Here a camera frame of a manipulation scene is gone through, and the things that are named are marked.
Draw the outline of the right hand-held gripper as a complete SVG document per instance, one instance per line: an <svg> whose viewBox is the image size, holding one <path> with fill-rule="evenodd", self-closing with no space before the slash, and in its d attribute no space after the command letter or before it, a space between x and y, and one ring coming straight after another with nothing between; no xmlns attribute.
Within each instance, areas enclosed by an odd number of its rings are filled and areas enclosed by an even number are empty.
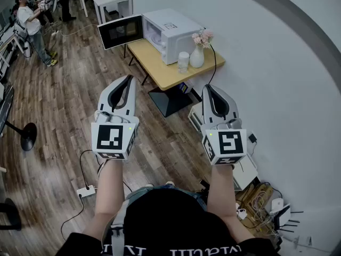
<svg viewBox="0 0 341 256"><path fill-rule="evenodd" d="M241 128L236 102L217 86L202 90L202 145L212 166L231 165L247 155L247 132ZM213 116L228 122L214 124Z"/></svg>

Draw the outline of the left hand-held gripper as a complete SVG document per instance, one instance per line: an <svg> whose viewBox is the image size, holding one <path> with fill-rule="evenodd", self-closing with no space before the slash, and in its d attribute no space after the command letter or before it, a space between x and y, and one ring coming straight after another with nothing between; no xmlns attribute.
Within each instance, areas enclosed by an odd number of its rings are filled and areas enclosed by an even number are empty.
<svg viewBox="0 0 341 256"><path fill-rule="evenodd" d="M135 107L136 78L132 75L116 79L102 91L91 123L92 151L99 157L128 160L139 126Z"/></svg>

